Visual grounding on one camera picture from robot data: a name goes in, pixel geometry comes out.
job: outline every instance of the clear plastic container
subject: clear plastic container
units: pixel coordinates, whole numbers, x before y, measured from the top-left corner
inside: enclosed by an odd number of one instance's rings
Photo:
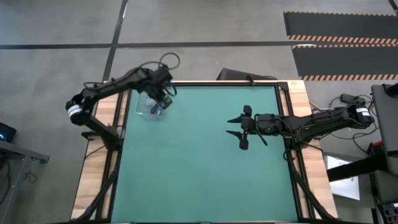
[[[166,110],[161,108],[155,100],[150,98],[147,93],[142,92],[139,96],[137,105],[137,114],[141,115],[144,119],[162,121]]]

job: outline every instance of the black floor line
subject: black floor line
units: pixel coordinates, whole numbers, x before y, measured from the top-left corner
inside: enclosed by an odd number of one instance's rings
[[[45,50],[45,49],[107,49],[112,44],[11,44],[0,45],[0,50]]]
[[[123,0],[121,7],[120,7],[118,21],[116,23],[116,28],[115,28],[114,34],[113,34],[112,46],[109,50],[109,55],[108,55],[108,59],[106,60],[104,75],[102,77],[103,81],[109,80],[109,76],[111,75],[113,59],[114,59],[114,55],[116,54],[116,49],[118,47],[119,37],[120,37],[123,20],[124,20],[124,14],[126,13],[128,2],[129,2],[129,0]]]
[[[120,43],[117,49],[156,49],[156,48],[190,48],[190,47],[278,47],[299,44],[334,44],[320,41],[235,41],[235,42],[163,42],[163,43]],[[109,44],[11,44],[0,45],[0,50],[45,50],[45,49],[107,49]]]
[[[189,47],[278,47],[299,44],[325,44],[319,41],[227,41],[227,42],[164,42],[164,43],[120,43],[122,49],[144,48],[189,48]]]
[[[298,75],[308,81],[395,80],[398,45],[293,46]]]
[[[287,11],[284,19],[291,40],[395,44],[398,39],[396,15]]]
[[[394,12],[396,12],[397,16],[398,16],[398,6],[396,4],[396,2],[394,0],[388,0],[392,9],[394,10]]]

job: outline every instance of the orange and black striped edge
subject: orange and black striped edge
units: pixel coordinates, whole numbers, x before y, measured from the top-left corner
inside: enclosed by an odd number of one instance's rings
[[[302,14],[330,14],[330,15],[348,15],[348,16],[391,16],[387,14],[350,14],[350,13],[331,13],[331,12],[296,12],[284,11],[286,13],[302,13]],[[346,42],[354,44],[398,44],[397,39],[386,38],[366,38],[366,37],[340,37],[340,36],[317,36],[317,35],[288,35],[290,40],[310,40],[310,41],[327,41],[327,42]]]
[[[292,49],[304,48],[345,48],[345,47],[397,47],[396,44],[340,44],[340,45],[294,45]],[[351,80],[398,80],[398,74],[371,75],[304,75],[305,81],[351,81]]]

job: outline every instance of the wire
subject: wire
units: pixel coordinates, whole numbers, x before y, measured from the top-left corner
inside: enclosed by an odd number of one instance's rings
[[[174,94],[172,94],[171,92],[169,92],[169,90],[168,89],[164,89],[166,92],[167,92],[167,94],[169,94],[170,96],[175,96],[176,94],[177,94],[177,89],[175,88],[175,86],[172,84],[172,83],[170,83],[170,86],[173,88],[173,90],[174,90]]]
[[[301,130],[304,128],[304,126],[307,125],[307,124],[308,124],[309,122],[311,122],[311,121],[312,121],[312,119],[309,119],[306,123],[303,123],[303,124],[301,125],[301,127],[298,129],[298,131],[297,131],[297,133],[296,133],[295,138],[297,138],[297,137],[299,136],[299,134],[300,134]]]
[[[180,57],[179,57],[176,53],[173,53],[173,52],[167,52],[166,54],[163,54],[163,55],[160,57],[160,59],[159,59],[159,67],[160,67],[160,64],[162,63],[163,59],[164,59],[166,56],[168,56],[168,55],[174,55],[174,56],[177,58],[177,60],[178,60],[177,65],[174,66],[174,67],[172,67],[172,68],[169,68],[169,70],[173,70],[173,69],[178,68],[178,66],[180,66],[181,60],[180,60]]]
[[[276,77],[273,77],[272,75],[264,75],[264,78],[269,78],[271,80],[278,80]]]
[[[289,132],[292,134],[292,137],[294,136],[293,131],[292,131],[292,128],[290,127],[290,125],[288,125],[288,124],[286,123],[286,121],[284,121],[283,119],[280,119],[280,118],[275,118],[275,119],[277,119],[277,120],[283,122],[283,123],[286,125],[287,129],[289,130]]]
[[[332,100],[330,101],[330,103],[329,103],[329,108],[331,108],[331,105],[332,105],[333,102],[334,102],[335,100],[337,100],[337,99],[340,99],[340,97],[337,96],[337,97],[335,97],[334,99],[332,99]]]
[[[92,89],[92,88],[94,88],[94,87],[87,86],[87,85],[98,85],[98,84],[102,84],[102,83],[101,83],[101,82],[84,82],[84,83],[83,83],[83,86],[84,86],[85,88],[87,88],[87,89]]]
[[[25,178],[24,178],[23,181],[25,181],[26,179],[28,179],[28,181],[29,181],[31,184],[33,184],[34,182],[37,181],[37,176],[31,171],[30,165],[31,165],[31,163],[30,163],[29,166],[27,167],[27,168],[28,168],[28,172],[25,173]]]
[[[310,102],[310,104],[315,107],[316,109],[320,110],[321,108],[319,106],[317,106],[315,103],[313,103],[311,100],[309,100],[308,102]]]
[[[370,96],[367,96],[367,95],[358,95],[357,97],[360,97],[360,96],[367,97],[367,98],[369,99],[370,102],[373,102],[373,99],[372,99]]]
[[[326,111],[332,111],[335,110],[334,108],[321,108],[321,109],[312,109],[313,114],[321,113],[321,112],[326,112]]]
[[[102,148],[104,148],[104,147],[105,147],[105,145],[103,145],[103,146],[101,146],[101,147],[95,149],[95,150],[92,151],[91,153],[87,154],[87,155],[85,156],[85,159],[87,159],[87,157],[89,157],[90,155],[92,155],[92,154],[95,153],[95,152],[98,152],[98,150],[100,150],[100,149],[102,149]]]
[[[11,175],[10,175],[10,161],[9,161],[9,159],[7,159],[7,174],[6,174],[6,177],[4,178],[4,180],[3,180],[3,185],[2,185],[2,187],[4,186],[4,183],[5,183],[5,181],[6,180],[8,180],[7,181],[7,190],[6,190],[6,193],[4,194],[4,196],[1,198],[1,200],[0,200],[0,205],[4,202],[4,200],[6,199],[6,197],[7,197],[7,194],[8,194],[8,192],[10,191],[10,188],[11,188]]]
[[[117,125],[116,128],[122,128],[122,132],[123,132],[123,125]],[[89,156],[92,155],[93,153],[98,152],[100,149],[102,149],[102,148],[104,148],[104,147],[105,147],[105,145],[103,145],[103,146],[101,146],[101,147],[95,149],[94,151],[90,152],[89,154],[87,154],[87,155],[85,156],[85,159],[87,159],[87,157],[89,157]]]
[[[160,59],[159,59],[158,62],[156,62],[156,61],[149,61],[149,62],[142,63],[142,64],[140,64],[138,67],[133,68],[132,70],[128,71],[128,73],[134,75],[135,72],[136,72],[138,69],[142,68],[142,67],[145,66],[145,65],[152,64],[152,63],[157,64],[157,65],[158,65],[158,68],[160,68],[161,65],[167,67],[167,65],[164,64],[164,63],[162,63],[162,61],[163,61],[164,57],[166,57],[166,56],[168,56],[168,55],[174,55],[174,56],[176,56],[176,58],[177,58],[177,60],[178,60],[177,65],[174,66],[174,67],[169,68],[169,70],[173,70],[173,69],[178,68],[178,66],[180,66],[180,64],[181,64],[180,57],[179,57],[176,53],[167,52],[166,54],[163,54],[163,55],[160,57]],[[119,79],[119,81],[124,80],[124,79],[126,79],[127,77],[130,77],[130,76],[129,76],[129,75],[123,76],[123,78]],[[87,88],[88,90],[94,90],[95,87],[90,87],[90,86],[87,86],[87,85],[97,85],[97,84],[103,84],[103,83],[102,83],[102,82],[84,82],[84,83],[83,83],[83,86],[84,86],[85,88]]]
[[[310,146],[310,147],[313,147],[313,148],[315,148],[315,149],[318,149],[318,150],[320,150],[321,152],[323,152],[323,149],[321,149],[320,147],[318,147],[318,146],[314,146],[314,145],[311,145],[311,144],[308,144],[308,143],[304,143],[305,145],[308,145],[308,146]]]
[[[361,146],[359,146],[359,144],[355,141],[355,139],[361,138],[361,137],[363,137],[363,136],[370,135],[370,134],[374,133],[375,131],[377,131],[377,130],[379,129],[379,127],[377,127],[375,123],[373,123],[373,125],[374,125],[374,129],[373,129],[373,131],[371,131],[371,132],[369,132],[369,133],[356,133],[356,134],[353,135],[353,142],[355,143],[355,145],[356,145],[361,151],[363,151],[363,152],[366,153],[366,154],[368,154],[368,152],[366,152]]]

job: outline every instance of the concrete floor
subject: concrete floor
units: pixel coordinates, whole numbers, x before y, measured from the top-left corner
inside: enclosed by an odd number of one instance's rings
[[[120,6],[121,0],[0,0],[0,44],[110,43]],[[130,0],[119,42],[287,40],[282,11],[394,13],[386,0]],[[298,79],[290,47],[119,49],[111,76],[170,51],[182,60],[172,72],[176,80],[214,80],[223,67]],[[108,52],[0,50],[0,121],[18,130],[17,144],[51,155],[46,166],[32,165],[39,179],[19,194],[13,223],[69,219],[87,142],[64,106],[83,82],[101,81]],[[368,95],[374,83],[393,82],[306,82],[306,87],[312,101],[326,106],[341,93]],[[366,147],[379,139],[376,132],[359,142]],[[321,145],[326,152],[364,156],[351,141],[325,138]],[[361,178],[362,201],[336,197],[339,216],[371,222],[369,191],[367,178]]]

